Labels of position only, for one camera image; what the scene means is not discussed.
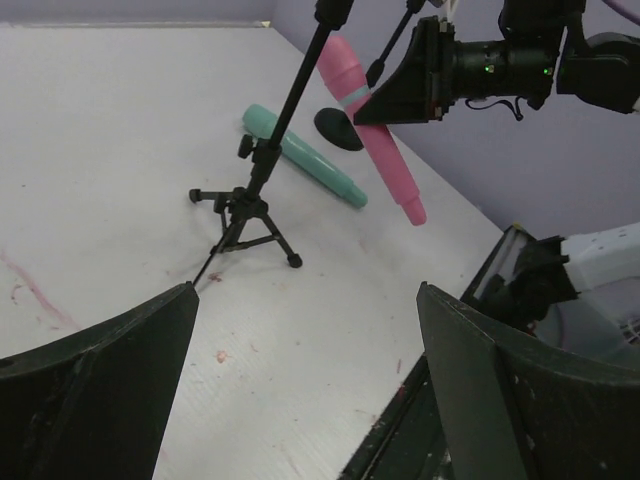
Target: purple wall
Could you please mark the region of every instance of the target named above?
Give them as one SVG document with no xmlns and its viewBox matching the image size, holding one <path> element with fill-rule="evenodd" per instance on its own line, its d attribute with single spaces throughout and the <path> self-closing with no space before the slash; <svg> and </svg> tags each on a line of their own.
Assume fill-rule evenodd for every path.
<svg viewBox="0 0 640 480">
<path fill-rule="evenodd" d="M 276 0 L 0 0 L 3 22 L 270 20 Z"/>
<path fill-rule="evenodd" d="M 619 1 L 640 13 L 634 0 Z M 499 39 L 502 4 L 461 1 L 457 38 Z M 305 49 L 316 25 L 314 5 L 314 0 L 278 0 L 272 25 Z M 401 0 L 355 1 L 339 34 L 352 43 L 365 68 L 382 51 L 404 7 Z M 435 13 L 427 4 L 422 16 Z M 587 36 L 600 31 L 640 36 L 637 27 L 597 0 L 588 2 L 584 23 Z M 404 56 L 408 39 L 409 31 L 387 62 L 387 74 Z M 614 114 L 555 95 L 539 112 L 525 105 L 523 113 L 518 123 L 506 108 L 474 112 L 459 102 L 441 123 L 394 132 L 500 227 L 520 222 L 534 235 L 550 236 L 640 221 L 640 115 Z"/>
</svg>

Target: black suction cup base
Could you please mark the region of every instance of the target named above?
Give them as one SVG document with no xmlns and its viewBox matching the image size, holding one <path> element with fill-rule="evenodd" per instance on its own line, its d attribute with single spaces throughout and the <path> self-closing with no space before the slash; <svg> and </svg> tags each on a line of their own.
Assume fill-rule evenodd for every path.
<svg viewBox="0 0 640 480">
<path fill-rule="evenodd" d="M 323 108 L 313 119 L 318 132 L 328 142 L 350 152 L 358 152 L 364 147 L 349 118 L 337 108 Z"/>
</svg>

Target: white cable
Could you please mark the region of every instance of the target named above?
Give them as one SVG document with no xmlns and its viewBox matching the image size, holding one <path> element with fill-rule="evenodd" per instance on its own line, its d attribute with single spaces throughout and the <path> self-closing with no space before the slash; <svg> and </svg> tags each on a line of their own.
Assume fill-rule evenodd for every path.
<svg viewBox="0 0 640 480">
<path fill-rule="evenodd" d="M 459 4 L 460 0 L 447 0 L 447 3 L 444 4 L 443 8 L 445 10 L 445 18 L 448 22 L 453 23 L 453 16 L 455 15 Z"/>
</svg>

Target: tripod foot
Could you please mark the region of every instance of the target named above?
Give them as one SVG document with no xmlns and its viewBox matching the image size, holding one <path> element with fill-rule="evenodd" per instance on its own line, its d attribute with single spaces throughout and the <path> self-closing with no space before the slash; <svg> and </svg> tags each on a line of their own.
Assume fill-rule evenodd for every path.
<svg viewBox="0 0 640 480">
<path fill-rule="evenodd" d="M 291 266 L 291 268 L 300 268 L 302 266 L 302 258 L 297 253 L 289 255 L 287 257 L 287 261 L 289 262 L 289 266 Z"/>
<path fill-rule="evenodd" d="M 198 203 L 202 200 L 200 193 L 201 191 L 199 188 L 189 190 L 189 200 L 191 200 L 191 203 Z"/>
</svg>

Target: tripod stand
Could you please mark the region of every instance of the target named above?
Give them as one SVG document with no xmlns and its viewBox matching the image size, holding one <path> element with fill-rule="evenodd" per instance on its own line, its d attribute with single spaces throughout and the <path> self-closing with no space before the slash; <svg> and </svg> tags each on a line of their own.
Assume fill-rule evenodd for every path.
<svg viewBox="0 0 640 480">
<path fill-rule="evenodd" d="M 199 189 L 189 191 L 189 199 L 193 203 L 203 200 L 213 200 L 213 211 L 220 215 L 222 223 L 222 237 L 209 252 L 209 258 L 204 263 L 193 284 L 196 285 L 202 278 L 207 268 L 219 253 L 232 252 L 235 250 L 245 250 L 250 247 L 263 245 L 269 242 L 278 242 L 282 250 L 287 255 L 287 261 L 293 268 L 302 266 L 302 258 L 295 253 L 278 227 L 269 216 L 269 205 L 262 198 L 260 192 L 267 183 L 280 154 L 282 153 L 282 139 L 287 131 L 291 118 L 295 113 L 304 89 L 309 82 L 313 69 L 318 62 L 329 35 L 332 30 L 339 30 L 346 22 L 351 11 L 353 0 L 318 0 L 316 3 L 315 18 L 319 25 L 316 29 L 307 53 L 304 56 L 302 65 L 291 86 L 289 95 L 284 103 L 282 112 L 273 129 L 271 138 L 258 139 L 254 144 L 251 135 L 245 135 L 240 142 L 238 156 L 248 158 L 252 155 L 251 180 L 247 187 L 236 187 L 231 192 L 203 192 Z M 270 235 L 241 242 L 240 237 L 247 221 L 252 218 L 261 220 L 270 232 Z"/>
</svg>

